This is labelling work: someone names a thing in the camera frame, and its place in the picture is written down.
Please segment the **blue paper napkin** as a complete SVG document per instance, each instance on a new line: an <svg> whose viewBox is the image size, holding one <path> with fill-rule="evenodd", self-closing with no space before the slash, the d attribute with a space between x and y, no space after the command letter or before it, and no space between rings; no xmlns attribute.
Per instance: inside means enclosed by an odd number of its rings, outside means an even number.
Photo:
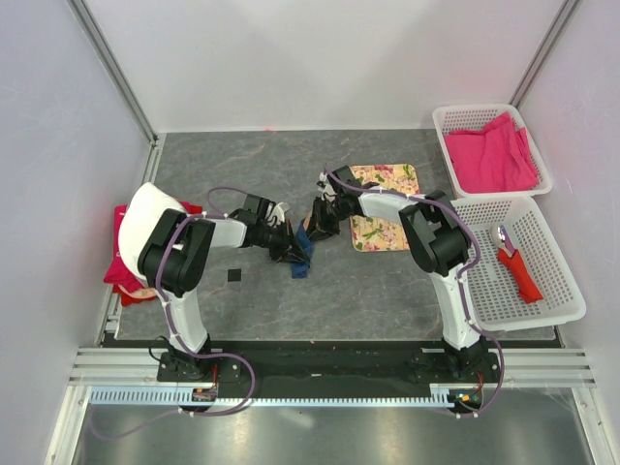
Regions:
<svg viewBox="0 0 620 465"><path fill-rule="evenodd" d="M291 264L291 274L293 279L304 279L308 276L311 267L314 244L308 236L303 220L299 222L294 238L296 245L303 253L303 257L298 262Z"/></svg>

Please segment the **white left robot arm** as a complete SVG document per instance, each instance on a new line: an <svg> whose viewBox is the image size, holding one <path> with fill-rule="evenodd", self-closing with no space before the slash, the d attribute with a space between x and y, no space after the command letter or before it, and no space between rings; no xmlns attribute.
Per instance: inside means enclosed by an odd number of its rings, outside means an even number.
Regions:
<svg viewBox="0 0 620 465"><path fill-rule="evenodd" d="M175 198L155 191L137 205L149 226L136 260L137 277L155 288L164 308L170 343L182 353L179 370L201 381L212 370L210 336L202 322L197 287L212 249L261 247L277 263L309 264L280 203L247 195L232 214L190 214Z"/></svg>

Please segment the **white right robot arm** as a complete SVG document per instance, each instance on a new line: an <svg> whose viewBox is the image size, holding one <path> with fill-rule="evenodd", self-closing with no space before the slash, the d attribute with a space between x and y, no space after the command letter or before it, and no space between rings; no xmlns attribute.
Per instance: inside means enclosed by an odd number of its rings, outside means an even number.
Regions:
<svg viewBox="0 0 620 465"><path fill-rule="evenodd" d="M401 226L416 265L426 272L440 305L444 369L453 380L468 380L487 353L475 318L466 278L472 235L446 194L408 195L372 183L362 185L348 166L324 170L317 181L310 234L334 235L355 216Z"/></svg>

